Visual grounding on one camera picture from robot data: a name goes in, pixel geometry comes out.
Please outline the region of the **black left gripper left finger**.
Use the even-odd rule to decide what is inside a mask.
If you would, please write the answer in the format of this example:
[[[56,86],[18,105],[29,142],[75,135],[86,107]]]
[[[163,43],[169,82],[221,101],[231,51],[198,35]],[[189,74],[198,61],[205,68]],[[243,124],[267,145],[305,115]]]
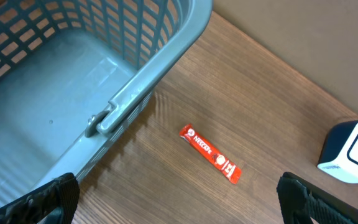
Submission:
[[[80,197],[79,183],[66,173],[0,208],[0,224],[71,223]]]

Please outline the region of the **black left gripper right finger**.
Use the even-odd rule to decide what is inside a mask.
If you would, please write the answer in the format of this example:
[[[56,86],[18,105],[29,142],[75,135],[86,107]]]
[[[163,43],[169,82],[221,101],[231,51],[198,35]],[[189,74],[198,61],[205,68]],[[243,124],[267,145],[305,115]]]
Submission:
[[[358,209],[291,172],[280,177],[277,194],[285,224],[358,223]]]

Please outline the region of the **red Nescafe coffee stick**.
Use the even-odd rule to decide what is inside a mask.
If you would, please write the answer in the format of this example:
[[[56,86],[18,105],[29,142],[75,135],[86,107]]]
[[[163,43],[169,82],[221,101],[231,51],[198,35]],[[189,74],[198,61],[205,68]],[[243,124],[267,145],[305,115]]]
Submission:
[[[241,169],[214,145],[206,140],[200,133],[187,124],[181,131],[180,137],[185,139],[196,149],[210,164],[219,170],[232,184],[237,184],[242,175]]]

